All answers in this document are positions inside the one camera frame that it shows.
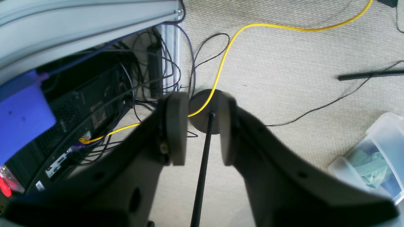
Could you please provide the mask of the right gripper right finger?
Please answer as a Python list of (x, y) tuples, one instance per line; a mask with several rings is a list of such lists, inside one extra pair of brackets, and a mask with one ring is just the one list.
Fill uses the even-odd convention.
[(318, 170), (279, 141), (235, 99), (218, 98), (223, 163), (242, 176), (258, 227), (390, 227), (399, 212)]

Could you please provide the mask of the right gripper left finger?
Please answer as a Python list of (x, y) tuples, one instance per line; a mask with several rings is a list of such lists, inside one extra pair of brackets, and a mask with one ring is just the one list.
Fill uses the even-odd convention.
[(172, 92), (106, 157), (13, 200), (2, 227), (145, 227), (160, 172), (186, 159), (188, 95)]

